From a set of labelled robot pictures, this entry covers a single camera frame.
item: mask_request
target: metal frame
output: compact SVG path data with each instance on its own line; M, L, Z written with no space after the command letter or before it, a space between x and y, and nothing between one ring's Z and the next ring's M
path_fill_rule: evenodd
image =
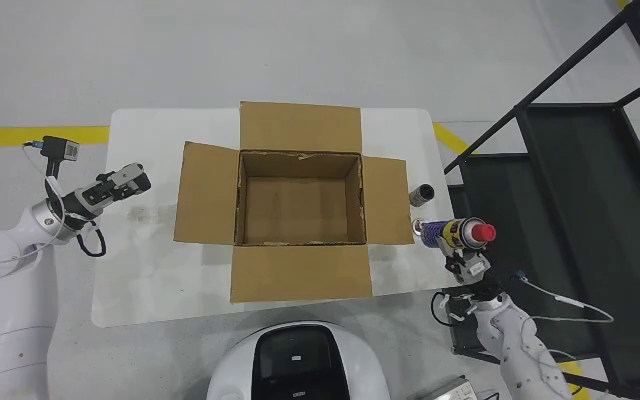
M538 86L536 86L529 94L527 94L520 102L518 102L511 110L509 110L502 118L500 118L495 124L493 124L486 132L484 132L476 141L474 141L465 151L463 151L459 156L457 156L451 163L449 163L445 169L445 175L451 172L456 166L461 168L461 171L466 167L465 160L482 144L484 144L489 138L491 138L494 134L496 134L500 129L502 129L507 123L509 123L514 118L518 121L518 125L520 126L522 137L525 141L525 144L528 149L536 149L536 140L531 135L530 127L528 119L525 117L526 109L531 106L531 103L536 100L542 93L544 93L547 89L549 89L554 83L556 83L560 78L562 78L567 72L569 72L573 67L575 67L580 61L582 61L587 55L589 55L593 50L595 50L598 46L600 46L605 40L607 40L613 33L615 33L622 26L627 24L635 39L638 41L640 45L640 0L634 0L629 5L627 5L620 13L611 19L602 29L600 29L591 39L589 39L584 45L582 45L574 54L572 54L564 63L562 63L555 71L553 71L546 79L544 79ZM638 99L640 97L640 88L633 90L631 93L627 94L620 100L611 103L600 103L600 104L584 104L585 107L595 106L602 107L603 105L611 106L614 108L622 109L624 106L628 105L632 101ZM536 176L536 183L538 187L541 189L542 196L551 206L548 207L549 211L552 212L554 218L559 221L559 226L554 227L554 229L564 229L566 226L565 221L562 220L562 216L559 212L557 212L558 203L557 199L554 198L553 193L548 185L548 181L545 180L545 177L548 176L549 171L546 171L544 166L535 159L535 157L531 158L532 168L534 169ZM563 241L567 241L567 243L562 243L565 249L569 254L569 258L571 259L569 273L572 275L572 278L578 283L576 285L576 290L580 297L588 301L587 291L582 281L580 274L578 273L577 264L575 262L576 257L572 251L571 246L569 246L568 239L564 232L558 235L560 238L563 238ZM601 331L595 327L593 324L589 326L589 330L591 336L594 340L596 349L598 351L598 356L602 360L602 364L604 366L605 372L607 374L607 378L609 382L600 381L597 379L591 379L583 376L578 376L574 374L565 373L565 378L568 383L582 386L585 388L608 392L615 396L628 397L634 399L640 399L640 389L630 387L627 385L623 385L620 383L618 376L616 375L612 361L606 351L606 345L602 336ZM453 353L458 355L463 355L466 357L471 357L477 360L486 361L494 364L499 364L499 360L494 357L465 349L460 348L460 346L453 347Z

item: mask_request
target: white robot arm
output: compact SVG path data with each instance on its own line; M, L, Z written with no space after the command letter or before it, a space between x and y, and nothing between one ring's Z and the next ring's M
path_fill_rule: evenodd
M536 325L506 293L476 304L478 339L500 360L500 372L515 400L571 399L567 382Z
M469 220L484 224L477 218ZM429 232L424 224L422 220L414 221L416 234ZM465 233L461 228L459 234ZM483 254L486 242L473 237L463 238L458 247L453 248L442 236L435 241L446 257L445 268L471 292L471 307L467 314L476 316L480 343L500 361L502 378L511 397L515 400L571 399L562 371L549 349L536 336L533 317L518 308L497 282L485 276L491 267Z
M58 287L53 247L45 244L68 243L106 206L151 187L142 165L130 164L62 196L55 180L57 164L62 159L75 160L65 158L67 152L77 158L77 143L45 137L32 145L39 145L41 154L49 158L49 198L28 206L15 228L0 231L2 399L49 398L46 363L58 317Z

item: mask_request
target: concrete floor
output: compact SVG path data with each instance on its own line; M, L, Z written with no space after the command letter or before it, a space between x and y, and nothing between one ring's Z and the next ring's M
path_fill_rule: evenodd
M118 108L269 100L425 108L471 142L615 7L605 0L4 2L0 126L108 125ZM617 33L542 100L615 100L640 86L631 40ZM640 106L627 111L638 126ZM522 148L517 127L508 126L482 150ZM443 162L453 157L440 149ZM80 160L62 167L64 187L93 180L106 151L82 146ZM0 187L11 188L0 199L4 229L44 192L19 149L0 148L0 167ZM394 399L459 374L477 391L508 398L497 367L450 354L448 330L428 315L430 292L99 329L90 320L92 261L74 245L57 250L53 399L202 399L226 350L259 328L300 318L364 337ZM598 362L583 369L602 378Z

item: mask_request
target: white cable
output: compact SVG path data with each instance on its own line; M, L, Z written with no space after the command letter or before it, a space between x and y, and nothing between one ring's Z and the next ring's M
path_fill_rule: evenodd
M522 283L524 283L525 285L529 285L532 288L541 291L542 293L548 294L549 296L553 297L557 301L560 301L562 303L566 303L566 304L569 304L569 305L572 305L572 306L575 306L575 307L590 308L590 309L592 309L594 311L599 312L600 314L604 315L605 317L607 317L607 319L564 318L564 317L536 317L536 319L545 319L545 320L549 320L549 321L596 322L596 323L610 323L610 322L614 321L614 318L611 316L611 314L609 314L606 311L603 311L603 310L599 309L598 307L592 306L591 304L583 303L581 301L574 300L574 299L571 299L569 297L561 296L561 295L559 295L557 293L553 293L553 292L550 292L548 290L544 290L540 286L536 286L533 283L529 282L529 280L527 278L521 278L520 281Z
M58 227L58 230L56 231L56 234L53 235L53 237L51 238L51 240L49 240L47 243L43 244L42 246L36 248L33 251L28 252L27 254L23 254L20 257L15 257L15 258L11 258L8 260L1 260L0 264L6 264L6 263L10 263L10 262L14 262L17 260L21 260L23 258L27 258L29 256L32 256L36 253L38 253L39 251L41 251L42 249L44 249L45 247L49 246L50 244L52 244L57 238L58 235L60 234L60 232L62 232L62 228L64 227L64 219L66 216L66 210L64 208L64 202L62 200L62 195L59 193L58 189L60 187L60 185L58 184L58 181L56 180L55 177L53 176L46 176L41 170L40 168L38 168L38 166L31 160L31 158L27 155L27 152L24 151L24 146L22 147L22 150L24 152L24 155L29 159L29 161L31 161L31 164L42 174L44 175L44 179L45 181L49 182L49 187L51 188L51 191L56 195L56 197L58 198L59 202L60 202L60 210L62 213L62 218L60 220L60 226Z
M27 154L27 146L22 145L22 153L23 153L23 154L24 154L24 156L27 158L27 160L29 160L29 162L31 163L31 165L33 166L33 168L35 168L35 169L36 169L36 171L40 172L40 175L43 175L43 176L45 176L45 177L47 176L47 175L46 175L46 174L45 174L45 173L40 169L40 167L38 167L38 164L36 164L36 162L35 162L35 161L33 161L33 160L31 159L31 157L29 157L29 154Z
M532 288L539 290L542 293L545 293L551 297L553 297L556 301L560 301L562 303L566 303L566 304L570 304L572 306L575 307L579 307L579 308L590 308L594 311L597 311L599 313L601 313L602 315L604 315L605 317L607 317L607 319L586 319L586 318L565 318L565 317L542 317L542 316L530 316L528 318L526 318L523 322L522 322L522 326L520 327L520 349L527 355L529 356L532 360L536 361L538 363L538 370L540 371L540 379L542 379L543 382L545 382L547 384L547 386L549 386L551 388L551 390L553 390L554 392L556 392L556 394L558 394L561 397L564 397L562 395L562 393L558 393L556 391L556 389L550 385L547 381L545 381L543 379L543 372L542 372L542 367L541 365L545 365L547 367L551 367L551 368L557 368L558 365L551 365L551 364L547 364L543 361L540 360L540 357L533 357L531 354L529 354L529 352L524 348L524 325L527 323L527 321L529 320L534 320L534 319L541 319L541 320L546 320L546 321L556 321L556 322L560 322L560 321L568 321L568 322L586 322L586 323L600 323L600 324L607 324L607 323L611 323L614 321L614 318L611 316L611 314L599 309L598 307L592 306L590 304L587 303L583 303L581 301L578 300L574 300L571 299L569 297L565 297L565 296L561 296L559 294L550 292L548 290L545 290L537 285L534 285L533 283L529 282L529 280L527 278L520 278L520 281L526 285L531 286ZM568 356L571 359L576 359L574 356L572 356L569 353L565 353L563 351L560 350L553 350L553 349L547 349L547 351L549 353L560 353L560 354L564 354L565 356Z

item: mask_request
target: open cardboard box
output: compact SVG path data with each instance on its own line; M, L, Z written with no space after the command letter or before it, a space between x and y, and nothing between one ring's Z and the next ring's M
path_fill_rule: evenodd
M367 244L414 241L405 162L361 152L358 108L242 103L240 150L185 143L174 240L234 246L234 303L370 297Z

